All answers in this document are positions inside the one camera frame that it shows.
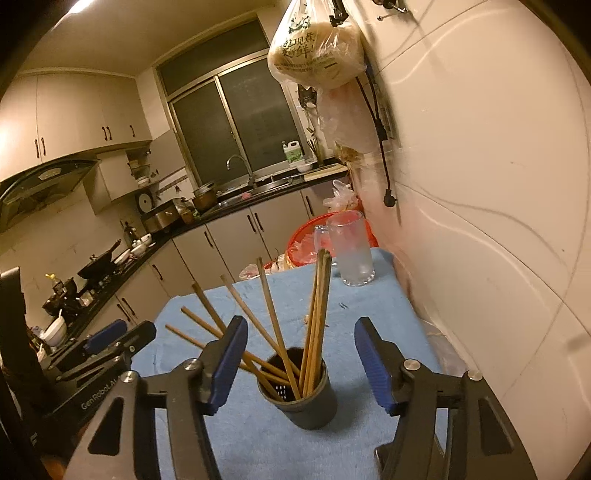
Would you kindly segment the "wooden chopstick five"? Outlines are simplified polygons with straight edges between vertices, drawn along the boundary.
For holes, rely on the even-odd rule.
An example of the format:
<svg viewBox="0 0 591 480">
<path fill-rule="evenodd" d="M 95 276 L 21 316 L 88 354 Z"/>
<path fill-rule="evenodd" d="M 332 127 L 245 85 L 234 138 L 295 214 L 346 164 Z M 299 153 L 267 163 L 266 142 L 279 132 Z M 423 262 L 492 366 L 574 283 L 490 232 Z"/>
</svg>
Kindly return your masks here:
<svg viewBox="0 0 591 480">
<path fill-rule="evenodd" d="M 273 376 L 286 379 L 288 382 L 286 372 L 280 370 L 279 367 L 270 365 L 269 362 L 263 361 L 263 359 L 260 359 L 259 357 L 256 357 L 252 353 L 249 353 L 249 351 L 245 350 L 247 334 L 249 331 L 247 330 L 245 322 L 243 322 L 242 319 L 236 320 L 235 323 L 229 327 L 228 332 L 225 332 L 219 331 L 215 327 L 211 326 L 211 324 L 205 322 L 204 319 L 198 317 L 197 314 L 194 314 L 187 307 L 181 307 L 180 311 L 186 317 L 191 319 L 195 324 L 201 328 L 204 328 L 204 330 L 207 330 L 208 333 L 211 333 L 218 340 L 219 344 L 224 342 L 232 350 L 236 349 L 238 351 L 238 358 L 242 359 L 247 367 L 254 367 L 259 371 L 267 372 Z"/>
</svg>

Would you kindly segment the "wooden chopstick three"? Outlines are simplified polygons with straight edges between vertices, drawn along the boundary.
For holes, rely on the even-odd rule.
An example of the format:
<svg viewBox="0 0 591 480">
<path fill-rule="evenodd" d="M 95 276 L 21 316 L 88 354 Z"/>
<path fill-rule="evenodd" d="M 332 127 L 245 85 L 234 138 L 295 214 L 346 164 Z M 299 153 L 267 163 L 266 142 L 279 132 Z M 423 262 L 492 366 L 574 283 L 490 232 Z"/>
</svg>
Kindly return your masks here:
<svg viewBox="0 0 591 480">
<path fill-rule="evenodd" d="M 315 300 L 317 299 L 317 290 L 318 290 L 318 277 L 321 276 L 322 273 L 322 264 L 324 264 L 324 249 L 318 251 L 317 254 L 317 262 L 315 263 L 315 275 L 314 275 L 314 282 L 312 283 L 311 289 L 311 302 L 310 302 L 310 309 L 308 309 L 308 323 L 307 323 L 307 332 L 305 332 L 305 341 L 304 341 L 304 354 L 303 360 L 301 360 L 301 375 L 300 375 L 300 389 L 301 395 L 303 397 L 307 396 L 307 378 L 308 378 L 308 357 L 310 357 L 311 353 L 311 336 L 312 331 L 314 330 L 314 317 L 315 317 Z"/>
</svg>

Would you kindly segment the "wooden chopstick two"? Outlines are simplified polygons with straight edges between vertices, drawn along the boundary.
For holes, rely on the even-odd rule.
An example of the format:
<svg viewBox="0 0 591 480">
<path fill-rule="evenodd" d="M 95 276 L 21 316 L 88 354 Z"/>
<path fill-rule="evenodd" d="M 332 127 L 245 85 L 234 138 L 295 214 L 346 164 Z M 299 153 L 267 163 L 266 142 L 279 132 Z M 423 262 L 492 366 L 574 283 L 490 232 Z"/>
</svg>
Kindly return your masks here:
<svg viewBox="0 0 591 480">
<path fill-rule="evenodd" d="M 252 310 L 249 309 L 249 306 L 246 305 L 245 301 L 242 300 L 242 297 L 238 294 L 238 290 L 236 290 L 232 283 L 228 280 L 228 277 L 221 275 L 221 280 L 224 283 L 226 289 L 228 289 L 228 292 L 232 298 L 235 299 L 235 302 L 238 304 L 240 309 L 245 312 L 247 319 L 252 322 L 252 325 L 256 327 L 256 330 L 259 331 L 264 340 L 270 344 L 270 347 L 272 347 L 277 354 L 280 354 L 280 345 L 277 344 L 276 341 L 273 340 L 273 337 L 270 336 L 270 333 L 263 328 L 263 325 L 259 322 L 259 319 L 257 319 L 256 315 L 253 314 Z"/>
</svg>

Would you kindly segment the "wooden chopstick eight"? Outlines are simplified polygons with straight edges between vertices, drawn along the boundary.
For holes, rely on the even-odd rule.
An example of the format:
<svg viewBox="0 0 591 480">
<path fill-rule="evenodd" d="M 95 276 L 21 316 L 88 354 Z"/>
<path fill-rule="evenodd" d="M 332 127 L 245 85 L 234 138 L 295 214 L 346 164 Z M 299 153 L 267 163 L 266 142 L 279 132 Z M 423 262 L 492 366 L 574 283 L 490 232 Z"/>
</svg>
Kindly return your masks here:
<svg viewBox="0 0 591 480">
<path fill-rule="evenodd" d="M 293 364 L 291 364 L 290 362 L 290 357 L 288 357 L 286 345 L 284 345 L 283 342 L 283 335 L 281 334 L 279 319 L 277 319 L 276 316 L 276 308 L 274 308 L 273 298 L 271 297 L 270 293 L 270 286 L 266 280 L 266 271 L 264 271 L 263 268 L 262 258 L 256 258 L 256 267 L 257 271 L 259 271 L 259 279 L 262 283 L 263 296 L 266 300 L 266 307 L 267 311 L 269 311 L 271 324 L 273 325 L 273 332 L 276 335 L 276 342 L 280 345 L 280 357 L 283 359 L 283 365 L 286 369 L 287 379 L 288 381 L 290 381 L 290 387 L 291 390 L 293 390 L 294 392 L 294 398 L 297 400 L 301 400 L 301 392 L 297 386 L 297 379 L 294 375 Z"/>
</svg>

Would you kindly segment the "wooden chopstick six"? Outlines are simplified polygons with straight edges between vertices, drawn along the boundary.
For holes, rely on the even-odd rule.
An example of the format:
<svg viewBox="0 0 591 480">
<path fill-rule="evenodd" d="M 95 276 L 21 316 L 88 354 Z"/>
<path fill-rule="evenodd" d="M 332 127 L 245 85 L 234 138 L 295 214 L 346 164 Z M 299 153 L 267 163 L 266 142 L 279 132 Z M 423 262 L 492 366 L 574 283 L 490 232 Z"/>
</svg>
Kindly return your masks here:
<svg viewBox="0 0 591 480">
<path fill-rule="evenodd" d="M 259 371 L 254 367 L 247 367 L 245 365 L 245 362 L 238 359 L 238 351 L 236 349 L 232 350 L 224 342 L 219 344 L 218 341 L 214 341 L 209 344 L 204 344 L 202 342 L 197 341 L 197 339 L 194 339 L 184 334 L 179 329 L 171 325 L 166 324 L 165 328 L 177 337 L 192 344 L 193 346 L 197 346 L 198 348 L 200 348 L 202 354 L 204 354 L 204 364 L 206 366 L 221 367 L 222 373 L 228 373 L 230 367 L 238 367 L 239 369 L 242 369 L 243 371 L 252 374 L 259 380 L 263 380 L 263 382 L 270 382 L 273 384 L 279 384 L 283 386 L 288 385 L 286 379 L 273 376 L 267 372 Z"/>
</svg>

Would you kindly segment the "wooden chopstick seven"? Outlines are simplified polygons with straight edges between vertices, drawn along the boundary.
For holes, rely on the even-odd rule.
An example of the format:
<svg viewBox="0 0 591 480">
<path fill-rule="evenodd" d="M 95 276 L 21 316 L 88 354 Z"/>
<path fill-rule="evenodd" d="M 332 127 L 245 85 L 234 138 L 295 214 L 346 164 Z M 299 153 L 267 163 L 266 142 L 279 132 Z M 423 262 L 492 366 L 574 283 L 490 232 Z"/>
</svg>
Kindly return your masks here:
<svg viewBox="0 0 591 480">
<path fill-rule="evenodd" d="M 324 264 L 322 264 L 321 276 L 318 277 L 320 282 L 318 282 L 317 299 L 315 300 L 314 330 L 312 331 L 311 336 L 310 370 L 308 370 L 308 394 L 315 391 L 318 377 L 320 377 L 322 343 L 324 343 L 325 335 L 325 316 L 327 316 L 331 268 L 332 257 L 329 255 L 329 251 L 325 250 Z"/>
</svg>

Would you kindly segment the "wooden chopstick one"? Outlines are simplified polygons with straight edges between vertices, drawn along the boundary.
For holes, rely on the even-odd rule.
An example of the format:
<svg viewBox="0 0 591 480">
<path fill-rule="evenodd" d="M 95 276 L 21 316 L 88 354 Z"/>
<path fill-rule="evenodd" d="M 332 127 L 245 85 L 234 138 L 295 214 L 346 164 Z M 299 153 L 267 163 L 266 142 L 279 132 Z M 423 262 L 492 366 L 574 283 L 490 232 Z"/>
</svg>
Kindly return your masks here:
<svg viewBox="0 0 591 480">
<path fill-rule="evenodd" d="M 321 249 L 317 258 L 317 274 L 315 274 L 315 300 L 308 330 L 311 332 L 308 345 L 307 373 L 304 380 L 304 396 L 308 397 L 315 390 L 318 371 L 322 362 L 322 335 L 324 335 L 325 304 L 327 303 L 327 284 L 331 275 L 332 257 L 327 249 Z"/>
</svg>

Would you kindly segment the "kitchen cabinets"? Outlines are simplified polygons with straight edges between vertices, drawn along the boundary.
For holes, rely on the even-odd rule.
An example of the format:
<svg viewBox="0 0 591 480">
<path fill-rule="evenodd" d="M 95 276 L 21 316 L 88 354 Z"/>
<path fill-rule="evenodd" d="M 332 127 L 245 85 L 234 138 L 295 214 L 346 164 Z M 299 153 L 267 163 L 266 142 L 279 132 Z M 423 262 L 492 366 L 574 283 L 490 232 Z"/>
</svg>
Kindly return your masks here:
<svg viewBox="0 0 591 480">
<path fill-rule="evenodd" d="M 1 100 L 1 178 L 151 138 L 134 80 L 91 73 L 15 79 Z"/>
<path fill-rule="evenodd" d="M 324 200 L 332 197 L 335 179 L 345 174 L 294 183 L 224 208 L 207 223 L 173 229 L 107 285 L 76 333 L 85 337 L 116 319 L 131 325 L 153 320 L 168 300 L 190 294 L 193 282 L 215 288 L 221 275 L 238 281 L 257 257 L 270 262 L 287 256 L 297 229 L 327 211 Z"/>
</svg>

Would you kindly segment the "upper kitchen cabinets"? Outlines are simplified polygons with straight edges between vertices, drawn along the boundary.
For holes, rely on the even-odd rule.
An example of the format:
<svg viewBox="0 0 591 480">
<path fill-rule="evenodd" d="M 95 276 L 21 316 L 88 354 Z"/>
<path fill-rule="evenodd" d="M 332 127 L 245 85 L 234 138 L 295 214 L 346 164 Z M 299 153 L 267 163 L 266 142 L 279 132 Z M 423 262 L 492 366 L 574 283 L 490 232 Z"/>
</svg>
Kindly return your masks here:
<svg viewBox="0 0 591 480">
<path fill-rule="evenodd" d="M 134 80 L 91 73 L 15 79 L 1 100 L 1 178 L 151 138 Z"/>
</svg>

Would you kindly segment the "white bowl on counter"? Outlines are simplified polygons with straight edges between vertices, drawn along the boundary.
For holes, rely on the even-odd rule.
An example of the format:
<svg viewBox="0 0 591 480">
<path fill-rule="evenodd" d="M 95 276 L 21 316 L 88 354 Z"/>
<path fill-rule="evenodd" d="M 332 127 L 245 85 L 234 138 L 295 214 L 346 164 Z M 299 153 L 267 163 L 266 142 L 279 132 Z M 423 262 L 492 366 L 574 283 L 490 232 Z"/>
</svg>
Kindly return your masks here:
<svg viewBox="0 0 591 480">
<path fill-rule="evenodd" d="M 40 338 L 50 347 L 58 347 L 66 338 L 67 325 L 62 316 L 58 316 L 46 330 L 43 331 Z"/>
</svg>

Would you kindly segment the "yellow cap oil bottle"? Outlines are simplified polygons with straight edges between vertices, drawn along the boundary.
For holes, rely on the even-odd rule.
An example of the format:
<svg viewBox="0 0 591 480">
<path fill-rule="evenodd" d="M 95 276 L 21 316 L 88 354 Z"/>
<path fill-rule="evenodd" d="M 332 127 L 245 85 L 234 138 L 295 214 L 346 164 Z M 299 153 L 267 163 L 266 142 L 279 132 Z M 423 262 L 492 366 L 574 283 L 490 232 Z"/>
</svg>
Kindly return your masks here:
<svg viewBox="0 0 591 480">
<path fill-rule="evenodd" d="M 52 282 L 52 289 L 54 293 L 57 295 L 61 295 L 64 291 L 63 281 L 59 279 L 54 273 L 46 274 L 45 277 Z"/>
</svg>

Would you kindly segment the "black range hood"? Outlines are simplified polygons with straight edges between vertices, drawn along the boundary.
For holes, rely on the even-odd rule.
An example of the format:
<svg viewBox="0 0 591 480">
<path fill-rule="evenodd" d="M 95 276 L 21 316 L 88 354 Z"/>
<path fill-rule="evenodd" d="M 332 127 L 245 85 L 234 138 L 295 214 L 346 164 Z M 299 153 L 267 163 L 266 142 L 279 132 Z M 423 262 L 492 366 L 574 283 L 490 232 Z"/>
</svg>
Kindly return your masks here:
<svg viewBox="0 0 591 480">
<path fill-rule="evenodd" d="M 60 159 L 33 167 L 1 182 L 1 231 L 72 193 L 96 160 Z"/>
</svg>

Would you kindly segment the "clear glass pitcher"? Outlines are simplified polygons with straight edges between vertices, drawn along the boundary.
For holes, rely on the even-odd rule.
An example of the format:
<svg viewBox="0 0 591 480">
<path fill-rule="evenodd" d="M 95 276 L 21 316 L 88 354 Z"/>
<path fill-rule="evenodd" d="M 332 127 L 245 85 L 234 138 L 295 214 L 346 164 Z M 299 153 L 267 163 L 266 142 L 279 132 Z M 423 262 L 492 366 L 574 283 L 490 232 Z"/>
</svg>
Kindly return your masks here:
<svg viewBox="0 0 591 480">
<path fill-rule="evenodd" d="M 360 211 L 346 210 L 332 214 L 324 224 L 318 225 L 317 233 L 317 249 L 329 251 L 342 282 L 359 287 L 374 280 L 367 221 Z"/>
</svg>

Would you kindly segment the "red plastic basket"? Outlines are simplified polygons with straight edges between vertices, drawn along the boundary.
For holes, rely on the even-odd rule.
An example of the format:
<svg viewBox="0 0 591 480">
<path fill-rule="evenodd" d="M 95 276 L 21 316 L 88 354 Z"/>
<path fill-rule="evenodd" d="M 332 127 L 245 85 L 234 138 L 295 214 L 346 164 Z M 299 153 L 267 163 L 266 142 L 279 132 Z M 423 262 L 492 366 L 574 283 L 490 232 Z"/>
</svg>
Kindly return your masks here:
<svg viewBox="0 0 591 480">
<path fill-rule="evenodd" d="M 369 221 L 358 210 L 328 213 L 308 221 L 291 236 L 287 258 L 294 266 L 317 261 L 318 253 L 327 250 L 335 260 L 346 264 L 363 262 L 372 247 L 378 247 Z"/>
</svg>

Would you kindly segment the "white plastic shopping bag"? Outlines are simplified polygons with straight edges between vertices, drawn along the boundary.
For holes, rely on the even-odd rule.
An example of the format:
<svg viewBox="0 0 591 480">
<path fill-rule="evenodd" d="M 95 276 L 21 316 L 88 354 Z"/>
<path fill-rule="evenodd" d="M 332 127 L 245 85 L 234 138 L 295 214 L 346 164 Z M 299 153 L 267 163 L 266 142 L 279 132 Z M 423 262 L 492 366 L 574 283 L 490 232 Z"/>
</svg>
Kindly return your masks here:
<svg viewBox="0 0 591 480">
<path fill-rule="evenodd" d="M 365 71 L 359 27 L 349 19 L 335 25 L 331 17 L 329 1 L 290 2 L 267 54 L 276 81 L 332 90 Z"/>
</svg>

